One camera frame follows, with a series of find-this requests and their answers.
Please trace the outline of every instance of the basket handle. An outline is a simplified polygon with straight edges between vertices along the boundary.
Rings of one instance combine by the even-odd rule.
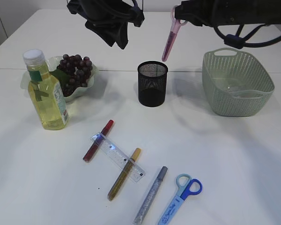
[[[255,95],[259,95],[257,97],[250,97],[251,94],[255,94]],[[259,90],[240,90],[240,91],[235,91],[233,93],[231,93],[231,96],[233,98],[253,98],[253,99],[259,99],[262,98],[265,94],[267,94],[266,92],[263,91],[259,91]]]
[[[238,50],[236,50],[234,48],[220,48],[220,49],[212,51],[211,53],[216,55],[215,53],[220,52],[220,51],[232,51],[232,52],[236,52],[236,54],[239,54],[241,52],[241,51],[238,51]]]

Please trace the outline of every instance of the white bottle cap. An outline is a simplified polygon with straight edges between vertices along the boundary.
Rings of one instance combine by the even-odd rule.
[[[27,66],[39,66],[45,62],[45,56],[39,49],[30,49],[23,54],[24,62]]]

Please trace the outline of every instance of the blue scissors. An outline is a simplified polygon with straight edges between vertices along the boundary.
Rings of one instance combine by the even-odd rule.
[[[183,186],[179,182],[179,179],[181,177],[186,177],[188,179],[186,184],[183,185]],[[190,190],[190,188],[191,188],[193,183],[197,183],[200,186],[199,190],[196,191],[196,192],[193,192],[193,191]],[[202,191],[202,188],[203,188],[200,181],[198,181],[197,179],[192,179],[192,177],[190,175],[188,175],[188,174],[180,174],[179,176],[177,176],[176,184],[178,185],[179,189],[178,189],[175,197],[173,198],[173,200],[169,204],[168,208],[164,212],[163,216],[159,220],[158,225],[167,225],[167,224],[169,224],[169,222],[172,220],[172,218],[174,217],[174,215],[176,214],[176,212],[178,211],[178,209],[180,208],[182,203],[185,201],[185,199],[189,195],[198,195],[198,194],[200,194],[201,191]]]

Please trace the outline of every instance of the clear ruler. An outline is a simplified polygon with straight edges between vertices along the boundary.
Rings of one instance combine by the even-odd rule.
[[[91,140],[96,143],[101,151],[103,151],[109,158],[111,158],[122,170],[129,161],[133,164],[128,176],[135,182],[138,182],[143,176],[145,171],[141,169],[134,161],[123,153],[114,143],[112,143],[103,134],[98,133],[92,136]]]

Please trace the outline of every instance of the yellow liquid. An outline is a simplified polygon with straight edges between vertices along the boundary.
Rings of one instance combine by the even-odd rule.
[[[63,120],[53,93],[56,85],[60,86],[58,79],[49,73],[46,63],[36,67],[27,66],[27,69],[39,71],[43,80],[41,82],[30,81],[28,85],[28,93],[43,127],[48,130],[64,128],[68,121],[68,114],[66,113]]]

